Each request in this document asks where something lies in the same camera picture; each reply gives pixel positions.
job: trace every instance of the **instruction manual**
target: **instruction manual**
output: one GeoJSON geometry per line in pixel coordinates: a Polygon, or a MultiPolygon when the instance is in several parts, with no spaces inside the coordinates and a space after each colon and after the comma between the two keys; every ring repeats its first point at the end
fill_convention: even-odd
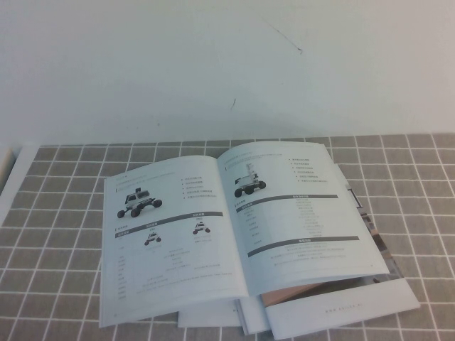
{"type": "Polygon", "coordinates": [[[105,181],[100,327],[388,274],[326,148],[256,142],[105,181]]]}

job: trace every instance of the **gray header bar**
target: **gray header bar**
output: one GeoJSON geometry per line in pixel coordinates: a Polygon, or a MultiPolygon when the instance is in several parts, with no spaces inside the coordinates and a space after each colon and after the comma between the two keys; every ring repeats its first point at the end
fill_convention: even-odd
{"type": "Polygon", "coordinates": [[[338,199],[337,194],[295,194],[295,195],[278,195],[276,197],[265,197],[264,199],[259,199],[252,201],[248,204],[240,206],[235,211],[238,213],[243,211],[245,208],[250,206],[254,206],[257,204],[262,204],[263,202],[267,201],[274,201],[274,200],[283,200],[283,199],[338,199]]]}
{"type": "Polygon", "coordinates": [[[150,227],[167,224],[169,222],[176,222],[177,220],[197,218],[197,217],[222,217],[222,216],[223,216],[223,212],[194,212],[194,213],[188,213],[187,215],[177,215],[175,217],[158,220],[157,222],[151,222],[151,223],[141,225],[138,227],[133,227],[132,229],[126,229],[125,231],[116,233],[115,237],[116,238],[122,237],[126,234],[131,234],[134,232],[142,231],[143,229],[149,229],[150,227]]]}
{"type": "Polygon", "coordinates": [[[248,257],[254,256],[260,252],[274,249],[275,247],[283,247],[284,245],[292,244],[306,244],[306,243],[317,243],[317,242],[344,242],[345,240],[359,240],[357,236],[345,236],[345,237],[315,237],[315,238],[301,238],[301,239],[290,239],[284,240],[283,242],[277,242],[265,245],[248,252],[248,257]]]}

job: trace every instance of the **white paper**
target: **white paper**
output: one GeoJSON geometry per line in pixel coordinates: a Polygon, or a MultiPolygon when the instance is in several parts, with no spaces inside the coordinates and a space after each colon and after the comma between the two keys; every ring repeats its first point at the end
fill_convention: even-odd
{"type": "Polygon", "coordinates": [[[235,301],[202,303],[178,312],[179,327],[240,327],[235,301]]]}
{"type": "Polygon", "coordinates": [[[323,145],[245,144],[218,165],[251,296],[388,272],[323,145]]]}
{"type": "Polygon", "coordinates": [[[273,305],[266,312],[275,340],[281,340],[418,307],[400,278],[273,305]]]}
{"type": "Polygon", "coordinates": [[[102,243],[101,327],[247,295],[214,158],[175,158],[106,179],[102,243]],[[129,199],[141,212],[118,217],[129,199]]]}
{"type": "Polygon", "coordinates": [[[241,298],[237,302],[245,335],[270,330],[269,320],[260,296],[241,298]]]}

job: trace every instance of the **small robot image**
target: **small robot image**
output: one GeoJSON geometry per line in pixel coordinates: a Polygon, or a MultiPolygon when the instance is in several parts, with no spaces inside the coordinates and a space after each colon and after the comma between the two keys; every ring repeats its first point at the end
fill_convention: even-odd
{"type": "Polygon", "coordinates": [[[235,197],[241,197],[243,192],[253,194],[255,188],[260,190],[265,188],[265,182],[259,181],[257,173],[253,170],[253,165],[251,163],[247,164],[248,175],[243,178],[238,178],[235,181],[235,184],[238,186],[238,189],[235,190],[235,197]]]}
{"type": "Polygon", "coordinates": [[[118,218],[123,218],[125,213],[131,210],[131,216],[133,218],[141,214],[141,211],[144,207],[152,205],[155,208],[158,208],[163,204],[161,200],[157,200],[154,197],[150,197],[148,190],[141,190],[141,188],[136,188],[136,192],[127,195],[125,200],[125,209],[117,213],[118,218]]]}
{"type": "Polygon", "coordinates": [[[147,246],[150,244],[150,242],[156,240],[158,243],[161,241],[161,237],[157,237],[157,234],[155,232],[149,234],[149,237],[145,241],[144,245],[147,246]]]}
{"type": "Polygon", "coordinates": [[[205,230],[207,233],[210,233],[210,229],[208,227],[206,227],[203,222],[199,222],[196,224],[193,234],[197,234],[199,231],[203,231],[203,230],[205,230]]]}

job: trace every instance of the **gray checkered tablecloth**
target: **gray checkered tablecloth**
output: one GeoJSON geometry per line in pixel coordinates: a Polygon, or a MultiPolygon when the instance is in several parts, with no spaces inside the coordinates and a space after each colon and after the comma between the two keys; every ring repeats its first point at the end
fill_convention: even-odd
{"type": "MultiPolygon", "coordinates": [[[[294,340],[455,340],[455,134],[282,140],[326,145],[422,303],[294,340]]],[[[0,340],[273,340],[179,329],[176,313],[102,329],[97,321],[105,177],[250,141],[39,148],[0,228],[0,340]]]]}

